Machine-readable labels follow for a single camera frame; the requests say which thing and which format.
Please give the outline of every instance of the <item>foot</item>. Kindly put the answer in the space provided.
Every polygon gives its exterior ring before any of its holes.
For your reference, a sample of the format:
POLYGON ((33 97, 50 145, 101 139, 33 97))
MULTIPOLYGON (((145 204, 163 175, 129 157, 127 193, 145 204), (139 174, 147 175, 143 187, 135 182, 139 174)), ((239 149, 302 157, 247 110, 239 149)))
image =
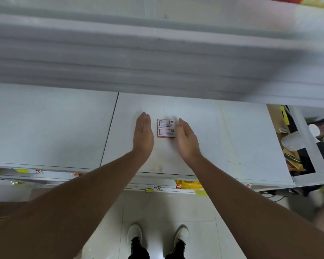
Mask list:
POLYGON ((136 237, 138 237, 139 242, 142 243, 143 241, 142 230, 140 229, 138 224, 133 224, 130 226, 129 231, 127 233, 127 244, 131 246, 132 240, 136 237))
POLYGON ((186 226, 180 226, 178 231, 175 234, 175 239, 174 239, 174 247, 177 245, 177 242, 179 240, 182 240, 184 244, 188 244, 190 241, 190 232, 188 231, 186 226))

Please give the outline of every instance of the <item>person's left hand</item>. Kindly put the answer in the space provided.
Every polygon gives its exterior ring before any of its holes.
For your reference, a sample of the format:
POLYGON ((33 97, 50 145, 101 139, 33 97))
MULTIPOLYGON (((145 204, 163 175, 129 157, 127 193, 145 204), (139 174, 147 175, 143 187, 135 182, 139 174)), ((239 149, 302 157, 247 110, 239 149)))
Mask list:
POLYGON ((140 152, 148 158, 154 147, 154 134, 151 130, 150 115, 142 112, 137 118, 133 136, 133 151, 140 152))

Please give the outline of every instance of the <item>finger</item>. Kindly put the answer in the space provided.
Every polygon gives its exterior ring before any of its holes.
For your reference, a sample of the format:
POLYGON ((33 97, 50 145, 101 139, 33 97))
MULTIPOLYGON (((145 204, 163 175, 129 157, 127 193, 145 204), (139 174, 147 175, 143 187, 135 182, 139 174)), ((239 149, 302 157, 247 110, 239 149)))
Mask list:
POLYGON ((137 118, 136 128, 134 129, 135 132, 136 131, 139 131, 139 132, 143 131, 143 128, 144 128, 144 123, 143 123, 144 116, 145 116, 145 112, 142 112, 142 114, 137 118))
POLYGON ((143 118, 144 131, 151 131, 151 118, 150 115, 146 114, 143 118))
POLYGON ((194 134, 193 130, 191 129, 190 125, 187 122, 185 122, 181 118, 179 118, 179 122, 182 124, 182 126, 184 128, 184 132, 185 132, 186 136, 188 136, 190 134, 194 134))
POLYGON ((186 137, 185 130, 184 130, 184 127, 183 127, 182 123, 176 122, 175 123, 175 130, 177 131, 177 134, 176 134, 177 139, 186 137))

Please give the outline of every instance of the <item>leg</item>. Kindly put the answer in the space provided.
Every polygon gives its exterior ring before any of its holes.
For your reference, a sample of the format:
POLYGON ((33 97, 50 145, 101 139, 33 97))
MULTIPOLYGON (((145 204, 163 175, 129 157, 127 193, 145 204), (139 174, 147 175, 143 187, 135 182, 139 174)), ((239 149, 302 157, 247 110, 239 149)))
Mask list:
POLYGON ((150 259, 149 253, 142 247, 142 240, 143 235, 139 225, 131 225, 127 233, 127 243, 131 246, 129 259, 150 259))
POLYGON ((179 227, 179 230, 175 234, 174 248, 172 253, 167 255, 165 259, 185 259, 185 247, 190 240, 190 232, 186 226, 179 227))

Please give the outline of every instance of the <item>person's right arm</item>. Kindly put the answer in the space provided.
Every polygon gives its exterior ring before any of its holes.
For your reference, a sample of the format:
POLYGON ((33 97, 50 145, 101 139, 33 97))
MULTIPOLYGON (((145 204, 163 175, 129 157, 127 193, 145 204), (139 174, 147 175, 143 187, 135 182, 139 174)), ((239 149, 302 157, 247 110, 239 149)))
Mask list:
POLYGON ((194 171, 248 259, 324 259, 324 233, 203 157, 187 122, 179 119, 176 130, 181 157, 194 171))

